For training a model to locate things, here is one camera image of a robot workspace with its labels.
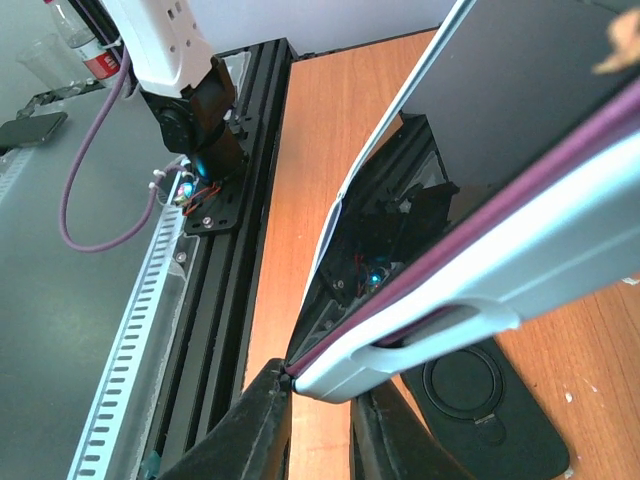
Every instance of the bottle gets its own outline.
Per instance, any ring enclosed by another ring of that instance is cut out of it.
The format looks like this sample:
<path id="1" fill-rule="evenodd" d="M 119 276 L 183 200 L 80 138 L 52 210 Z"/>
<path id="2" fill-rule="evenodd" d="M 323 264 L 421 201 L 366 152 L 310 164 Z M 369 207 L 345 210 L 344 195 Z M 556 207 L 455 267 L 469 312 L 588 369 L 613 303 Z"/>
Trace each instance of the bottle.
<path id="1" fill-rule="evenodd" d="M 78 12 L 68 0 L 44 0 L 44 3 L 49 6 L 53 23 L 64 42 L 76 52 L 97 80 L 107 88 L 112 87 L 120 65 L 111 53 L 102 48 Z"/>

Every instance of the plastic cup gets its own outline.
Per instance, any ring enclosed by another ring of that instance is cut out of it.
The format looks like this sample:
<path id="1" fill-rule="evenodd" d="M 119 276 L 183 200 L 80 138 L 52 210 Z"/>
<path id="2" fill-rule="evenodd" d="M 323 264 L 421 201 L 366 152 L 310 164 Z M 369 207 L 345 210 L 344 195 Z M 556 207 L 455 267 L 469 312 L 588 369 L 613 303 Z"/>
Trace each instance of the plastic cup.
<path id="1" fill-rule="evenodd" d="M 73 57 L 73 53 L 55 33 L 33 42 L 18 53 L 16 60 L 52 91 L 70 86 L 77 86 L 80 91 L 91 78 L 80 59 Z M 67 96 L 78 93 L 74 90 L 71 88 L 65 92 Z"/>

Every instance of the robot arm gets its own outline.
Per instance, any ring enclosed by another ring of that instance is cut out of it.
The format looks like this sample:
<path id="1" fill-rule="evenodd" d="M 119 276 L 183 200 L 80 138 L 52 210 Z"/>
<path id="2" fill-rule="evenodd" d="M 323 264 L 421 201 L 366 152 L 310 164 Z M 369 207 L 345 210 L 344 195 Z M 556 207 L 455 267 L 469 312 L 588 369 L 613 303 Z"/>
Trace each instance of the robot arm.
<path id="1" fill-rule="evenodd" d="M 102 0 L 131 57 L 169 151 L 205 184 L 240 171 L 244 152 L 224 121 L 235 89 L 203 38 L 188 0 Z"/>
<path id="2" fill-rule="evenodd" d="M 145 92 L 181 98 L 211 69 L 213 48 L 187 0 L 102 0 L 124 40 Z"/>

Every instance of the red label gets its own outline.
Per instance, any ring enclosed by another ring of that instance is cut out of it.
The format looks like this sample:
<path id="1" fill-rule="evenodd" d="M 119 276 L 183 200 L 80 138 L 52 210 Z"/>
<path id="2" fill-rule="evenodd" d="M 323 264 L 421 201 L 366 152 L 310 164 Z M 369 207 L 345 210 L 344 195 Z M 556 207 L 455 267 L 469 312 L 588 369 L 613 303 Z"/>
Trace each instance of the red label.
<path id="1" fill-rule="evenodd" d="M 109 52 L 104 52 L 95 58 L 85 60 L 84 64 L 98 80 L 112 77 L 120 70 L 120 66 Z"/>

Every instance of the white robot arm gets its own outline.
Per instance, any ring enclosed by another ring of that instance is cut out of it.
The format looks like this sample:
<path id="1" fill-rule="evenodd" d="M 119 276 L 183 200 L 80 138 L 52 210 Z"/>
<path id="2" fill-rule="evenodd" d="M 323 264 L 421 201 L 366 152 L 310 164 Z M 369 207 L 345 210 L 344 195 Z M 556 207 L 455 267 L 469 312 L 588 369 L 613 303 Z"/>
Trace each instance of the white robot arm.
<path id="1" fill-rule="evenodd" d="M 211 70 L 213 48 L 188 0 L 102 0 L 118 27 L 144 91 L 181 98 Z"/>

